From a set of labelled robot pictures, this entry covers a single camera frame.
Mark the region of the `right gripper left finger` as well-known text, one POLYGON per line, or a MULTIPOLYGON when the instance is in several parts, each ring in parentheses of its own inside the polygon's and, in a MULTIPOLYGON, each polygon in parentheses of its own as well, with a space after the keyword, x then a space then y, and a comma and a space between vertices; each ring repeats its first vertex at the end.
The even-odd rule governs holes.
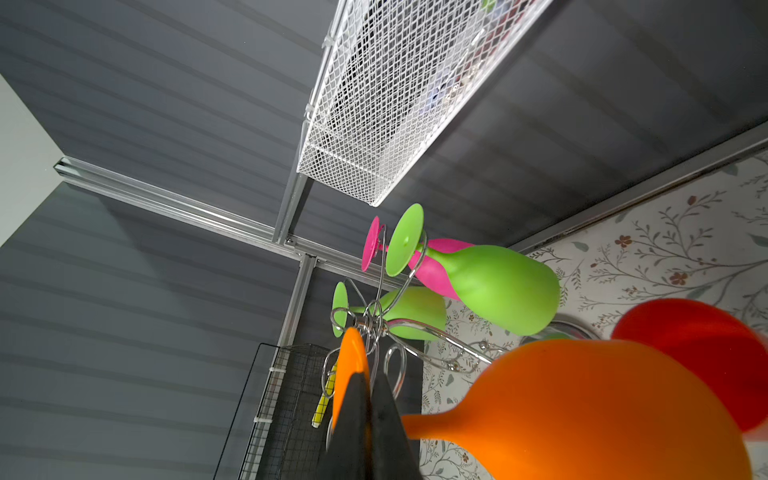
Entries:
POLYGON ((370 479, 370 396, 363 373, 353 374, 341 400, 330 446, 318 464, 315 479, 370 479))

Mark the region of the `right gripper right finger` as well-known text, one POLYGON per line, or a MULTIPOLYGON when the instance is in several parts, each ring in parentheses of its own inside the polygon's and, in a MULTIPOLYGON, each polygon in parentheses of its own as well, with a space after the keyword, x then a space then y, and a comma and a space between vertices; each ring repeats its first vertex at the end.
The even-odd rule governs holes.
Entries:
POLYGON ((410 448, 392 389, 379 375, 371 394, 371 471, 373 479, 422 479, 410 448))

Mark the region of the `orange plastic wine glass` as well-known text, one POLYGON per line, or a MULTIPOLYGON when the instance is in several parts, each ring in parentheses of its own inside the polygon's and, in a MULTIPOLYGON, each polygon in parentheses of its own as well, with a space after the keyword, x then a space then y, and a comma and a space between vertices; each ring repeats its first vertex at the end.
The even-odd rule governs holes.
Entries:
MULTIPOLYGON (((343 336, 332 428, 350 377, 376 378, 343 336)), ((547 340, 492 362, 453 408, 400 415, 409 444, 445 440, 497 479, 748 479, 735 421, 670 357, 631 341, 547 340)))

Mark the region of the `pink plastic wine glass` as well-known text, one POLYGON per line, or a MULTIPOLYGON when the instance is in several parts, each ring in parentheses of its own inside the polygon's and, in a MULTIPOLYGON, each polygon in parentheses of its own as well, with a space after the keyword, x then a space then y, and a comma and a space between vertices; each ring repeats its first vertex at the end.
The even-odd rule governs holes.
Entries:
MULTIPOLYGON (((385 227, 378 216, 375 216, 369 227, 362 251, 361 271, 366 272, 378 251, 387 251, 388 248, 380 240, 385 227)), ((453 253, 471 247, 470 243, 460 240, 439 238, 429 240, 428 246, 442 253, 453 253)), ((441 296, 458 300, 459 296, 453 288, 444 267, 432 258, 425 258, 415 276, 427 288, 441 296)))

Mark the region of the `red plastic wine glass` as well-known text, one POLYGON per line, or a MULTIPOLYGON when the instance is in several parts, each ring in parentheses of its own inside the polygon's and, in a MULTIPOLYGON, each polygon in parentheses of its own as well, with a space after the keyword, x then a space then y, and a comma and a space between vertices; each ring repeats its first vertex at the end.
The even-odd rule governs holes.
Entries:
POLYGON ((634 306, 611 338, 671 357, 708 386, 746 438, 767 439, 766 335, 717 307, 672 298, 634 306))

